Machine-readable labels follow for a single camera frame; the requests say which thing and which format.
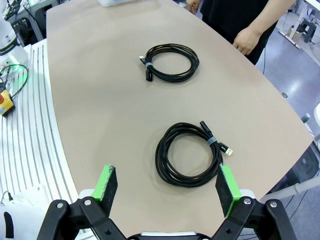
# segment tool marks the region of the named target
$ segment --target gray floor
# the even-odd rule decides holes
[[[320,134],[320,127],[314,118],[314,108],[320,103],[320,67],[303,51],[295,48],[288,40],[278,33],[276,28],[271,34],[266,46],[266,55],[262,53],[256,67],[277,88],[279,93],[287,94],[287,101],[301,117],[306,113],[311,115],[308,125],[315,134]],[[318,160],[320,154],[316,146],[312,146]],[[297,209],[304,192],[294,196],[286,211],[288,216]],[[291,224],[298,240],[320,239],[320,187],[310,189],[305,194],[303,201],[296,213],[291,218]],[[283,199],[286,206],[291,197]],[[242,234],[252,234],[251,229],[244,229]],[[245,235],[239,240],[257,240],[255,235]]]

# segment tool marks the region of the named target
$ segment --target beige tabletop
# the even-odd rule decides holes
[[[205,121],[233,150],[223,159],[239,187],[258,199],[312,141],[259,70],[172,0],[107,8],[97,0],[72,0],[49,10],[47,41],[56,119],[75,186],[94,188],[103,166],[115,165],[111,218],[127,237],[141,231],[213,235],[224,219],[215,180],[187,189],[157,175],[156,146],[171,125]],[[164,43],[197,53],[200,65],[189,81],[146,81],[139,56]],[[174,53],[153,63],[166,73],[190,65]],[[212,156],[204,140],[185,136],[175,141],[169,157],[180,172],[192,175],[208,167]]]

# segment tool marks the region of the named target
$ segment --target screw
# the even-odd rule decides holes
[[[85,201],[84,201],[84,205],[89,206],[90,204],[91,204],[91,201],[90,201],[90,200],[85,200]]]
[[[251,200],[249,198],[245,198],[243,202],[244,204],[251,204]]]
[[[275,208],[277,206],[277,203],[275,201],[270,202],[270,206],[272,208]]]

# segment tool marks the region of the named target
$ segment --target yellow emergency stop box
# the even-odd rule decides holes
[[[0,93],[0,114],[5,117],[8,113],[10,113],[14,108],[15,105],[10,98],[10,94],[7,90],[4,90]]]

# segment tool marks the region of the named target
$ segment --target black shirt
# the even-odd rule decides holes
[[[200,11],[203,20],[232,44],[237,34],[257,18],[267,3],[268,0],[204,0]],[[257,63],[276,24],[261,35],[252,53],[255,57],[249,59],[253,64]]]

